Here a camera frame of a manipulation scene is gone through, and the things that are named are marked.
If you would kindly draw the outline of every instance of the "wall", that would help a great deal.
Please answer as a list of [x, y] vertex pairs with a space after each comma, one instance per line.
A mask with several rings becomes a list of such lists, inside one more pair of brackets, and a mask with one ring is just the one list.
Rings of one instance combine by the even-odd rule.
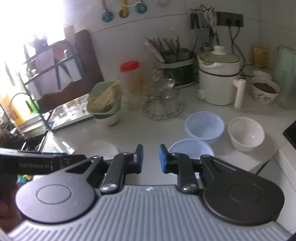
[[279, 45], [296, 48], [296, 1], [259, 0], [259, 16], [260, 38], [262, 43], [270, 46], [272, 68]]
[[[217, 11], [240, 13], [244, 15], [245, 26], [236, 43], [251, 59], [251, 46], [258, 42], [259, 12], [257, 0], [171, 0], [168, 5], [158, 6], [153, 0], [144, 0], [148, 6], [145, 14], [137, 14], [134, 8], [127, 18], [118, 16], [120, 0], [106, 0], [107, 7], [115, 18], [109, 23], [101, 21], [100, 0], [63, 0], [65, 6], [65, 26], [73, 24], [76, 31], [88, 29], [91, 33], [96, 55], [106, 81], [115, 80], [119, 65], [129, 60], [138, 60], [151, 66], [155, 59], [144, 45], [144, 37], [176, 38], [180, 36], [182, 47], [192, 47], [197, 30], [189, 26], [188, 8], [196, 8], [201, 3], [213, 6]], [[218, 28], [221, 44], [230, 50], [227, 27]]]

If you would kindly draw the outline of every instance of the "human hand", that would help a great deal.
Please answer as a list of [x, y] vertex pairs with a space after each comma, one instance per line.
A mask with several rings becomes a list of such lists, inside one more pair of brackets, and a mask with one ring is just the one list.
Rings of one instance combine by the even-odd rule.
[[10, 192], [9, 197], [0, 199], [0, 228], [5, 232], [11, 231], [20, 221], [15, 203], [17, 186]]

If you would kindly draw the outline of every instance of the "pot lid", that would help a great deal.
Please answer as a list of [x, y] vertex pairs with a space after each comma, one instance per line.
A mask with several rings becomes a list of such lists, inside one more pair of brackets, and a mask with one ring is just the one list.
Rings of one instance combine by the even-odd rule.
[[199, 57], [204, 61], [212, 63], [233, 64], [240, 61], [237, 55], [226, 52], [225, 47], [221, 45], [214, 46], [214, 51], [200, 53]]

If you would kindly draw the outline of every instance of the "bowl with brown food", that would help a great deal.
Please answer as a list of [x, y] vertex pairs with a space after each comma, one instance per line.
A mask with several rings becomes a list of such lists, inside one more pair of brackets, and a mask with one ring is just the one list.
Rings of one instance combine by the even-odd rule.
[[275, 82], [262, 77], [254, 77], [251, 82], [252, 94], [262, 104], [274, 102], [281, 90]]

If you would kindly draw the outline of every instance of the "black round disc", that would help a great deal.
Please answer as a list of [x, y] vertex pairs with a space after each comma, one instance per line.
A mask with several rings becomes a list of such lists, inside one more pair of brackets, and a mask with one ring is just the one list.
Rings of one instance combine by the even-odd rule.
[[57, 224], [85, 214], [95, 201], [95, 191], [85, 177], [58, 171], [22, 186], [16, 194], [20, 212], [37, 223]]
[[284, 194], [273, 182], [251, 173], [220, 174], [203, 194], [206, 207], [237, 225], [259, 225], [277, 219]]

